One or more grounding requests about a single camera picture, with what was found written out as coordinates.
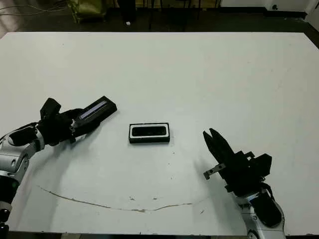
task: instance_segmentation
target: floor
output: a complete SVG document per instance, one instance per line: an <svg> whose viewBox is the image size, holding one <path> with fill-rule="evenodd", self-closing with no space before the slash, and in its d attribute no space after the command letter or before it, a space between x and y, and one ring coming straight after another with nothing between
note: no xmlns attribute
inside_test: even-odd
<svg viewBox="0 0 319 239"><path fill-rule="evenodd" d="M26 0L5 0L14 4L22 4ZM271 32L304 32L319 48L319 32L301 18L266 17L262 13L222 12L218 9L200 11L197 9L166 8L155 10L150 24L150 10L139 8L137 20L130 27L124 25L118 9L108 11L106 21L74 23L69 9L57 12L44 12L34 16L0 16L0 38L9 31L114 31L114 32L225 32L225 31L271 31ZM108 235L61 235L32 234L10 232L9 239L106 239L116 236ZM229 239L243 237L212 237Z"/></svg>

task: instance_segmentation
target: white table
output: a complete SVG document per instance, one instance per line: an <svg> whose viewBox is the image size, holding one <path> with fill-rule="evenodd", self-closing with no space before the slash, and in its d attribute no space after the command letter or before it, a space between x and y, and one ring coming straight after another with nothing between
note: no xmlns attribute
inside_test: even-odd
<svg viewBox="0 0 319 239"><path fill-rule="evenodd" d="M118 106L75 147L32 158L12 230L245 235L224 181L202 175L217 164L202 136L213 127L273 157L286 234L319 234L319 51L304 34L9 33L0 53L1 135L39 120L47 97ZM170 143L130 145L144 122L169 122Z"/></svg>

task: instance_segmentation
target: cable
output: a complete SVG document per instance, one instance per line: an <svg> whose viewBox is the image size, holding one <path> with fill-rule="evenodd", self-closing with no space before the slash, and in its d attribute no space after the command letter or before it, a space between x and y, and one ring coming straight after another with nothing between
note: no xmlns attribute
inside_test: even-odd
<svg viewBox="0 0 319 239"><path fill-rule="evenodd" d="M39 11L56 11L54 10L55 8L57 8L56 6L52 7L52 8L48 8L48 9L42 9L42 8L38 8L36 6L32 6L32 5L13 5L13 6L6 6L6 7L3 7L3 8L0 8L0 10L3 10L3 9L7 9L7 8L12 8L12 7L30 7L30 8L34 8L34 9L37 9Z"/></svg>
<svg viewBox="0 0 319 239"><path fill-rule="evenodd" d="M63 2L64 0L60 0L60 1L57 1L55 4L57 3L61 3ZM48 8L48 9L42 9L42 8L39 8L39 7L36 7L36 6L32 6L32 5L28 5L28 4L25 4L25 5L13 5L13 6L7 6L7 7L3 7L3 8L0 8L0 10L3 10L3 9L7 9L7 8L12 8L12 7L16 7L16 8L19 8L19 7L30 7L30 8L33 8L33 9L36 9L36 10L39 10L40 12L34 12L34 13L0 13L0 16L3 16L3 15L13 15L13 16L32 16L32 15L38 15L40 13L44 13L44 12L55 12L55 11L62 11L62 10L66 10L67 7L60 7L60 6L54 6L52 8Z"/></svg>

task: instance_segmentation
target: crack line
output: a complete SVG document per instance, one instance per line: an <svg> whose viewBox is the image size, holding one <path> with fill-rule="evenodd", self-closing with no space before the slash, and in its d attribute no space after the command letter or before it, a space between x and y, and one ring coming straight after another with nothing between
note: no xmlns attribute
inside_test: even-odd
<svg viewBox="0 0 319 239"><path fill-rule="evenodd" d="M49 190L46 190L45 188L42 188L41 186L37 185L38 188L40 188L41 190L49 193L49 194L52 194L58 198L62 198L62 199L65 199L65 200L69 200L69 201L73 201L73 202L76 202L76 203L84 203L84 204L88 204L88 205L91 205L91 206L96 206L96 207L101 207L101 208L106 208L106 209L113 209L113 210L120 210L120 211L131 211L131 212L139 212L139 213L145 213L145 212L155 212L155 211L159 211L159 210L162 210L164 208L170 208L170 207L179 207L179 206L184 206L184 205L192 205L192 203L182 203L182 204L173 204L173 205L167 205L167 206L164 206L164 207L160 207L160 208L156 208L156 209L125 209L125 208L112 208L112 207L108 207L106 205L101 205L101 204L96 204L96 203L90 203L90 202L86 202L86 201L81 201L81 200L77 200L77 199L74 199L74 198L68 198L68 197L64 197L64 196L61 196L59 194L56 194L56 193L53 193Z"/></svg>

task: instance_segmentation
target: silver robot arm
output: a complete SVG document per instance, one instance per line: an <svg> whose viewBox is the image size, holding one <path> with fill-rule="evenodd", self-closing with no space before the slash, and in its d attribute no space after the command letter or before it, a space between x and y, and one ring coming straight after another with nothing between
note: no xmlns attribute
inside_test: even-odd
<svg viewBox="0 0 319 239"><path fill-rule="evenodd" d="M212 128L204 132L209 151L218 165L204 172L206 179L219 173L226 181L228 192L233 192L247 227L249 239L285 239L285 217L276 203L271 187L264 183L270 173L271 156L259 157L252 152L234 153L227 141Z"/></svg>
<svg viewBox="0 0 319 239"><path fill-rule="evenodd" d="M12 210L11 203L21 184L31 157L45 145L57 145L96 129L116 105L105 96L85 109L59 113L61 105L48 98L40 110L41 120L20 127L0 138L0 238L6 238L5 224Z"/></svg>
<svg viewBox="0 0 319 239"><path fill-rule="evenodd" d="M240 212L246 224L249 239L285 239L284 223L285 217L281 207L275 202L276 207L281 213L281 221L274 227L265 225L257 216L250 200L256 199L258 194L246 198L236 197L240 207Z"/></svg>

